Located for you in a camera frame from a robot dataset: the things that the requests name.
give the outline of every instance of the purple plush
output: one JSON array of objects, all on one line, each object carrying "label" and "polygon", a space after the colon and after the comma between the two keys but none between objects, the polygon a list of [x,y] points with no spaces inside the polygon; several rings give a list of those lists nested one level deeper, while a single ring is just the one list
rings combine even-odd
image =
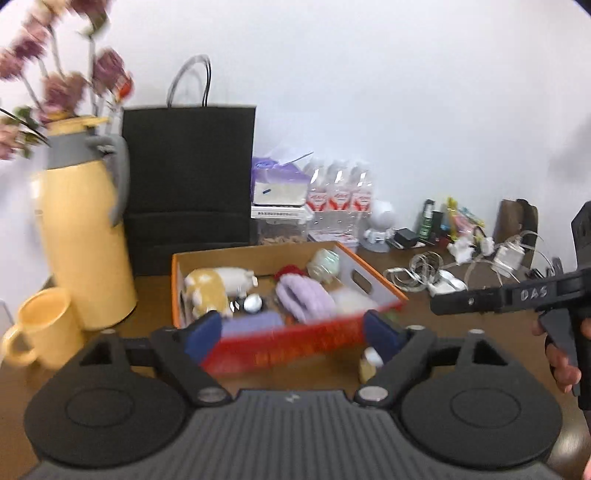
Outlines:
[{"label": "purple plush", "polygon": [[313,323],[336,316],[335,301],[312,278],[292,273],[282,275],[275,292],[284,308],[299,322]]}]

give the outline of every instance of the white robot figure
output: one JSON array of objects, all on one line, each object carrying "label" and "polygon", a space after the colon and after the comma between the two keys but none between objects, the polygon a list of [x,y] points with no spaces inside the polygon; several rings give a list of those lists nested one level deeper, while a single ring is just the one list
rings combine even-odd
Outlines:
[{"label": "white robot figure", "polygon": [[373,252],[388,252],[390,247],[386,243],[386,239],[390,237],[393,226],[392,204],[383,200],[375,200],[372,203],[372,213],[369,217],[369,228],[363,233],[363,238],[360,240],[361,245]]}]

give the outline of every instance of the finger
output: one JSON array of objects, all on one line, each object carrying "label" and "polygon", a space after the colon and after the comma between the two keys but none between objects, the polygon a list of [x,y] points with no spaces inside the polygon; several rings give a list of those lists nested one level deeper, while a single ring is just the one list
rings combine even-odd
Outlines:
[{"label": "finger", "polygon": [[585,319],[581,322],[581,333],[591,340],[591,319]]},{"label": "finger", "polygon": [[546,357],[550,365],[555,368],[566,367],[569,364],[569,357],[566,356],[566,353],[556,348],[553,343],[546,347]]},{"label": "finger", "polygon": [[536,336],[540,336],[546,333],[546,331],[544,330],[544,327],[542,327],[542,324],[540,323],[539,320],[534,320],[531,324],[531,333],[533,333]]},{"label": "finger", "polygon": [[554,378],[561,385],[573,385],[581,381],[581,370],[570,365],[554,370]]},{"label": "finger", "polygon": [[556,386],[558,387],[558,389],[562,393],[569,393],[573,389],[572,385],[563,385],[563,384],[557,383]]}]

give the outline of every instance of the yellow mug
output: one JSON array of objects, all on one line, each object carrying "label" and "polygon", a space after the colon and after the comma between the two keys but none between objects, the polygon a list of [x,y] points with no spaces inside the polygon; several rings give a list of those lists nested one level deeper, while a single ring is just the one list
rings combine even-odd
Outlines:
[{"label": "yellow mug", "polygon": [[[14,342],[22,335],[30,350],[18,352]],[[84,335],[64,288],[41,290],[18,309],[17,322],[2,338],[2,353],[9,364],[26,367],[35,360],[59,369],[84,345]]]}]

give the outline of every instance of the artificial flower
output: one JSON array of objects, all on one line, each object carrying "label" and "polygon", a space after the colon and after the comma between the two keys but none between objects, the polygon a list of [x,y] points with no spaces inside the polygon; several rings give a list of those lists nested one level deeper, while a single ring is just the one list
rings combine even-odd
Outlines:
[{"label": "artificial flower", "polygon": [[61,15],[70,8],[70,0],[42,0],[42,3],[51,10],[54,15]]},{"label": "artificial flower", "polygon": [[49,32],[37,20],[25,24],[18,38],[12,44],[14,54],[21,59],[39,58],[45,52]]},{"label": "artificial flower", "polygon": [[16,125],[0,124],[0,160],[9,160],[14,151],[20,148],[18,134],[19,128]]},{"label": "artificial flower", "polygon": [[0,50],[0,80],[14,80],[22,73],[24,60],[17,57],[12,50],[3,48]]},{"label": "artificial flower", "polygon": [[29,17],[25,22],[25,28],[30,22],[36,21],[44,27],[50,27],[55,20],[55,13],[44,3],[36,2],[29,10]]},{"label": "artificial flower", "polygon": [[92,86],[96,93],[112,92],[124,76],[123,60],[115,50],[106,48],[97,56],[92,72]]},{"label": "artificial flower", "polygon": [[66,105],[68,112],[74,113],[78,104],[84,97],[84,88],[86,87],[86,79],[80,72],[73,72],[66,78],[66,84],[68,87],[69,101]]},{"label": "artificial flower", "polygon": [[115,87],[115,102],[121,103],[134,91],[134,81],[131,74],[127,72],[124,77],[121,77]]},{"label": "artificial flower", "polygon": [[72,0],[70,9],[78,15],[87,15],[89,18],[97,18],[105,15],[109,0]]},{"label": "artificial flower", "polygon": [[50,73],[43,80],[42,121],[73,116],[82,100],[85,86],[86,79],[79,72],[71,73],[65,79],[57,73]]}]

